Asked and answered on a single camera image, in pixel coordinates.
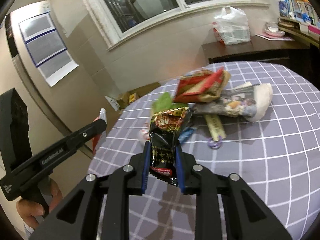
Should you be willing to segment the person's left hand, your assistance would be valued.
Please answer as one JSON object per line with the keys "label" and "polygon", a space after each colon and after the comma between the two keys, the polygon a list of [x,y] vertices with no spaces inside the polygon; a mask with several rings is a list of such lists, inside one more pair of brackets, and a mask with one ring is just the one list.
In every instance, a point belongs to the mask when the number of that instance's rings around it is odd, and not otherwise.
{"label": "person's left hand", "polygon": [[[51,212],[62,200],[62,192],[59,189],[55,180],[50,180],[50,192],[52,195],[52,200],[49,204],[49,212]],[[39,203],[33,202],[31,200],[20,199],[16,203],[16,209],[24,223],[35,229],[39,226],[39,222],[36,217],[44,215],[44,208]]]}

